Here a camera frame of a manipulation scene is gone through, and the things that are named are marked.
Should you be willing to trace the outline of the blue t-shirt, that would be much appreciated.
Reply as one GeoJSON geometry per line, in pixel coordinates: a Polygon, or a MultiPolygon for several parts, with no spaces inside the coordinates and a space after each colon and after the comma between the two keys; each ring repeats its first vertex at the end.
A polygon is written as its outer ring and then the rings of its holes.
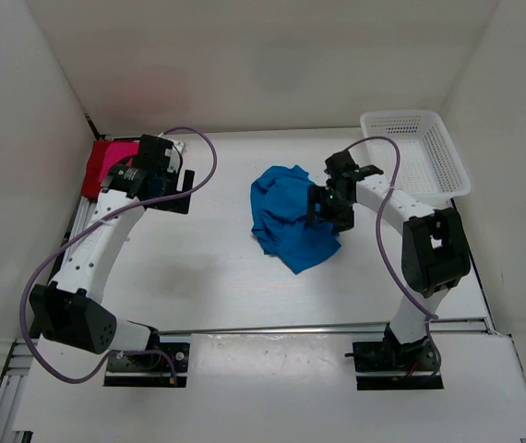
{"type": "Polygon", "coordinates": [[[323,263],[341,248],[331,223],[306,224],[312,184],[300,166],[274,165],[250,188],[252,235],[266,255],[278,257],[294,274],[323,263]]]}

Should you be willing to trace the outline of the pink t-shirt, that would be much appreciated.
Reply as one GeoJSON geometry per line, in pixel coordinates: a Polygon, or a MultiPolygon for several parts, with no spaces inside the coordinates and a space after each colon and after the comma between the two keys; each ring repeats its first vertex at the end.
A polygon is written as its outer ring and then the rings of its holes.
{"type": "Polygon", "coordinates": [[[138,152],[139,143],[137,141],[111,141],[107,143],[106,150],[102,157],[101,169],[98,175],[98,183],[102,184],[107,174],[113,166],[128,158],[127,164],[131,163],[130,158],[138,152]]]}

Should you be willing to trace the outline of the dark red t-shirt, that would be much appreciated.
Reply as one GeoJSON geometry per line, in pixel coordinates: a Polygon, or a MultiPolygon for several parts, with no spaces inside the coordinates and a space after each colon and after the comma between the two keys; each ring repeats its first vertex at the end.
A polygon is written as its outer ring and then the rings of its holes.
{"type": "Polygon", "coordinates": [[[110,141],[96,140],[92,145],[81,187],[81,196],[88,200],[95,201],[100,193],[100,175],[102,172],[105,152],[110,144],[110,141]]]}

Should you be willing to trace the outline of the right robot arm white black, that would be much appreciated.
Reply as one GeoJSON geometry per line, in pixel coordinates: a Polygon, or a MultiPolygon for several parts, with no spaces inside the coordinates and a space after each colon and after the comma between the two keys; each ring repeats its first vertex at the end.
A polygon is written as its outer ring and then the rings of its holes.
{"type": "Polygon", "coordinates": [[[375,235],[385,254],[381,227],[387,223],[401,236],[400,269],[382,260],[403,299],[388,323],[382,357],[392,368],[407,366],[428,343],[427,327],[450,290],[471,268],[467,239],[459,213],[437,209],[399,190],[375,165],[360,166],[344,150],[326,162],[324,186],[308,188],[306,222],[328,222],[334,233],[354,226],[355,205],[376,214],[375,235]]]}

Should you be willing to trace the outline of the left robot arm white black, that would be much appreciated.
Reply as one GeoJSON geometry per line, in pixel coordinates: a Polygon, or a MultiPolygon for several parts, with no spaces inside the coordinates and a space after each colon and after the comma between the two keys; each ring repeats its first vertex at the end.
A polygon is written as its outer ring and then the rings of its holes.
{"type": "Polygon", "coordinates": [[[186,195],[195,178],[182,168],[180,143],[144,135],[111,166],[99,188],[89,223],[97,228],[71,248],[66,264],[47,285],[37,284],[30,305],[49,341],[102,354],[129,352],[141,369],[160,362],[156,330],[116,317],[102,304],[104,288],[124,242],[144,215],[143,202],[156,210],[186,214],[186,195]]]}

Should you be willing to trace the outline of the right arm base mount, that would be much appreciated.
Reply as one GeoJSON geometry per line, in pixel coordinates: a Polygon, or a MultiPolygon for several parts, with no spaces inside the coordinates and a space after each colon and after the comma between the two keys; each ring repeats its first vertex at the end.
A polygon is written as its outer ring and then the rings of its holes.
{"type": "Polygon", "coordinates": [[[355,341],[344,355],[353,361],[359,391],[442,390],[438,358],[429,340],[396,347],[382,341],[355,341]]]}

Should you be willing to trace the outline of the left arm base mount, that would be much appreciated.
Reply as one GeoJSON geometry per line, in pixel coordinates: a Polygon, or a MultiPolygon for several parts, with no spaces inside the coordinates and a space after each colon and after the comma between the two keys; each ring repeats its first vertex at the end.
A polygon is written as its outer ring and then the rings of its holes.
{"type": "Polygon", "coordinates": [[[111,356],[107,361],[103,386],[184,389],[188,380],[190,337],[161,335],[158,349],[173,363],[175,377],[169,361],[160,354],[111,356]]]}

